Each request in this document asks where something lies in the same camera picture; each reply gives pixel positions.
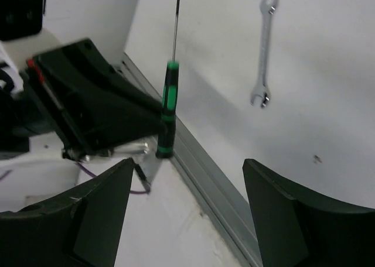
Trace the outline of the silver wrench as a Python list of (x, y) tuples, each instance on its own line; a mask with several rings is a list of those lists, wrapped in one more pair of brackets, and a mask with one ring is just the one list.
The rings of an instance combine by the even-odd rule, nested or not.
[(250, 94), (251, 105), (255, 104), (256, 99), (260, 99), (260, 108), (265, 108), (270, 102), (271, 93), (267, 84), (267, 68), (270, 52), (270, 38), (272, 28), (272, 17), (277, 10), (279, 0), (260, 1), (260, 12), (262, 15), (262, 28), (260, 37), (260, 52), (258, 57), (257, 82)]

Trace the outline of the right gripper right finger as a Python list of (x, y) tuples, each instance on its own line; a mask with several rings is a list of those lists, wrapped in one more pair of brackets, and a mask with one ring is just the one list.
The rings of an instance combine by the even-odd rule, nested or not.
[(243, 176), (264, 266), (374, 266), (374, 209), (318, 193), (254, 159)]

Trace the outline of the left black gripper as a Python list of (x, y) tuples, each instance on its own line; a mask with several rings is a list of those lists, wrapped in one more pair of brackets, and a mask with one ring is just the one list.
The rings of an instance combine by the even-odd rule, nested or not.
[(31, 137), (50, 132), (62, 140), (63, 158), (81, 159), (164, 130), (161, 103), (123, 78), (90, 39), (60, 44), (1, 42), (5, 64), (23, 81), (13, 93), (12, 77), (1, 71), (1, 158), (28, 153)]

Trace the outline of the medium green black screwdriver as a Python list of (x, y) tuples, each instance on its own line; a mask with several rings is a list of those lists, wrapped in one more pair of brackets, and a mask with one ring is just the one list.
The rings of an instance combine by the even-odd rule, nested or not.
[(158, 135), (156, 157), (169, 159), (173, 156), (176, 133), (176, 106), (178, 100), (179, 62), (176, 60), (180, 0), (176, 0), (175, 24), (173, 32), (172, 58), (167, 62), (165, 83), (162, 94), (161, 120), (166, 129)]

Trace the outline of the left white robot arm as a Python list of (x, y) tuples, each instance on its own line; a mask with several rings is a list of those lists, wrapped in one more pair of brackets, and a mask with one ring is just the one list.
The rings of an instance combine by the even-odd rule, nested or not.
[(46, 0), (1, 0), (1, 159), (28, 153), (30, 139), (54, 132), (62, 157), (108, 156), (166, 130), (161, 103), (130, 83), (84, 38), (61, 44), (43, 28)]

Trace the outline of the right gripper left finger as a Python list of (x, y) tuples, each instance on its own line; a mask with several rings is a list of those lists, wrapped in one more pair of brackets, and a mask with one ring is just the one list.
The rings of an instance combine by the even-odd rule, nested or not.
[(1, 213), (1, 266), (114, 266), (134, 171), (124, 159), (20, 211)]

